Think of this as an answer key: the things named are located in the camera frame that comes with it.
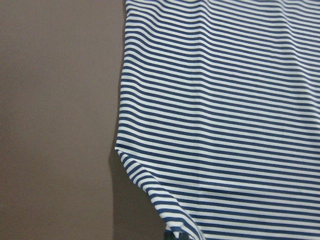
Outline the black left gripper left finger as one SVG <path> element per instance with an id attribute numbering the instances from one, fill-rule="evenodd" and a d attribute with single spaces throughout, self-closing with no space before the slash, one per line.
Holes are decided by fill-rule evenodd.
<path id="1" fill-rule="evenodd" d="M 164 240 L 175 240 L 175 235 L 172 231 L 165 231 L 163 234 Z"/>

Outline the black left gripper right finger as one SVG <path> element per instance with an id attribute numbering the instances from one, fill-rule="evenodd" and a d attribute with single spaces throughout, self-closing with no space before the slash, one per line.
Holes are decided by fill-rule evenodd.
<path id="1" fill-rule="evenodd" d="M 186 232 L 180 232 L 179 233 L 179 240 L 190 240 L 190 236 Z"/>

